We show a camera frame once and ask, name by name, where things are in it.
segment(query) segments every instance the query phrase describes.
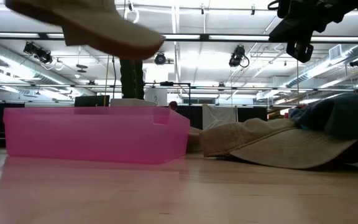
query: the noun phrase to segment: ceiling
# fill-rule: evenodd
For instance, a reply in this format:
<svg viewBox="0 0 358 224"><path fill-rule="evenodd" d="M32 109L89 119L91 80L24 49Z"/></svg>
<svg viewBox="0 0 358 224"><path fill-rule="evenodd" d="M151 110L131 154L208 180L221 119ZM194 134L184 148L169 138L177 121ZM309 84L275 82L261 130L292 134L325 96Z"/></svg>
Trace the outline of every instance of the ceiling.
<svg viewBox="0 0 358 224"><path fill-rule="evenodd" d="M179 6L180 19L178 20L178 33L203 33L204 15L201 14L201 5L210 9L205 14L205 30L211 34L269 34L280 22L275 12L266 11L267 4L271 0L132 0L135 9L139 10L139 24L154 29L161 33L173 33L172 9ZM61 28L44 24L33 19L16 14L4 8L0 0L0 32L61 32ZM250 9L255 6L256 12L251 16ZM116 6L123 14L124 0L117 0ZM134 18L134 13L129 14L129 20ZM319 35L357 35L358 15L351 12L345 16L340 24L329 24L327 29ZM119 80L119 61L116 60L115 71L112 57L91 47L67 47L60 40L35 40L32 41L39 47L51 51L55 62L57 59L64 66L56 64L51 71L59 74L74 83L85 84L90 80L96 80L101 84L105 82L106 74L108 83L112 83L114 75ZM0 40L0 46L16 54L27 57L23 53L26 40ZM277 86L277 78L288 78L296 75L297 65L303 70L328 55L329 49L336 44L314 44L314 52L310 62L303 64L291 58L288 54L279 53L285 48L285 44L260 44L260 43L227 43L227 42L178 42L180 54L177 63L180 65L180 77L174 73L174 64L163 65L168 72L168 81L190 82L193 85L218 85L224 82L226 86ZM250 66L240 71L240 68L232 69L228 62L230 55L237 45L243 45L249 52ZM175 46L173 42L166 42L160 49L167 58L175 58ZM77 78L80 63L87 65L86 73L81 73ZM152 70L156 65L152 58L144 62L144 70ZM324 79L326 82L335 80L341 76L339 72L325 73L315 76L316 79ZM250 91L240 91L241 94L250 94Z"/></svg>

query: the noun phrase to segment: white wall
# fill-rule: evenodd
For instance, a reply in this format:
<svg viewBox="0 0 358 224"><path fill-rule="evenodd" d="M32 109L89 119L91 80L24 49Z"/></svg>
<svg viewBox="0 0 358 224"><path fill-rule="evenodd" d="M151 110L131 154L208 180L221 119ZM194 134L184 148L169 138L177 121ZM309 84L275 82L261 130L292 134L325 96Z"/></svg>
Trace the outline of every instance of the white wall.
<svg viewBox="0 0 358 224"><path fill-rule="evenodd" d="M244 98L233 98L233 100L230 98L226 100L227 98L219 98L218 102L219 104L234 104L234 105L253 105L254 99L244 99Z"/></svg>

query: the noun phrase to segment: air duct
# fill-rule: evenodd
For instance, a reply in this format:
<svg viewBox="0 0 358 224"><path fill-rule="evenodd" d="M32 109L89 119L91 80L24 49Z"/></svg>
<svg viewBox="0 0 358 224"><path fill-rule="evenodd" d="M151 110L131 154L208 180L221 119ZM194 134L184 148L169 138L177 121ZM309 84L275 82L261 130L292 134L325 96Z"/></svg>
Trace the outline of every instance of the air duct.
<svg viewBox="0 0 358 224"><path fill-rule="evenodd" d="M0 46L0 61L8 64L11 68L14 68L15 71L19 72L15 75L20 77L41 78L39 81L41 84L76 84L53 71L47 71L41 65L30 60L26 60L24 57L21 57L17 53L14 53L2 46ZM76 90L79 91L81 95L95 95L94 92L86 88L77 88Z"/></svg>
<svg viewBox="0 0 358 224"><path fill-rule="evenodd" d="M339 44L329 50L329 55L307 66L304 70L302 70L299 74L299 77L298 74L295 73L279 87L291 88L298 83L309 80L310 78L329 71L330 69L334 68L335 65L338 65L340 63L352 62L355 59L358 59L358 45L353 46L349 44ZM258 93L257 100L270 98L279 92L280 90L269 90L262 93Z"/></svg>

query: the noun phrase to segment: black equipment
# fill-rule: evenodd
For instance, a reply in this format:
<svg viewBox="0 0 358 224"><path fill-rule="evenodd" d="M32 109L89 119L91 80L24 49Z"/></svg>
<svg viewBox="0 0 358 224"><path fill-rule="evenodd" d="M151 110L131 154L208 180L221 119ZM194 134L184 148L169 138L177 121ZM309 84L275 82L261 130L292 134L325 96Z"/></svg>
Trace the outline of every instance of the black equipment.
<svg viewBox="0 0 358 224"><path fill-rule="evenodd" d="M242 66L241 62L246 59L248 61L248 64L246 66ZM246 50L244 49L244 46L238 45L236 49L234 50L233 54L231 55L230 61L229 61L230 67L237 67L241 66L243 68L246 68L249 66L249 59L246 56Z"/></svg>
<svg viewBox="0 0 358 224"><path fill-rule="evenodd" d="M349 65L351 67L355 67L355 66L358 66L358 60L354 61L354 62L350 62Z"/></svg>
<svg viewBox="0 0 358 224"><path fill-rule="evenodd" d="M75 98L75 107L91 106L109 106L110 96L77 96Z"/></svg>
<svg viewBox="0 0 358 224"><path fill-rule="evenodd" d="M287 54L305 63L313 53L313 32L325 31L331 22L342 22L345 14L358 10L358 0L276 0L268 9L277 10L283 19L270 33L269 41L287 42Z"/></svg>
<svg viewBox="0 0 358 224"><path fill-rule="evenodd" d="M26 42L23 52L28 55L34 55L34 58L40 60L41 63L50 64L53 62L53 58L50 55L50 51L46 51L42 48L39 48L33 43Z"/></svg>
<svg viewBox="0 0 358 224"><path fill-rule="evenodd" d="M158 53L157 56L155 56L154 63L156 65L163 65L167 61L167 58L165 57L164 53Z"/></svg>

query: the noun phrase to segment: black curtain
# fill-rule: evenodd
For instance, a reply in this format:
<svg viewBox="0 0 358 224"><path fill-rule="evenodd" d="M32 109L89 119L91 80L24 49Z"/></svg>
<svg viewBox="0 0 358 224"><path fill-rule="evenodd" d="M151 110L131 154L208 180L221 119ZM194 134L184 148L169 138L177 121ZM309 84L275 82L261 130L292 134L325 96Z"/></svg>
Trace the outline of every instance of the black curtain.
<svg viewBox="0 0 358 224"><path fill-rule="evenodd" d="M190 126L203 129L202 106L179 106L177 112L190 120Z"/></svg>
<svg viewBox="0 0 358 224"><path fill-rule="evenodd" d="M244 122L252 118L260 118L267 121L266 108L237 108L238 122Z"/></svg>

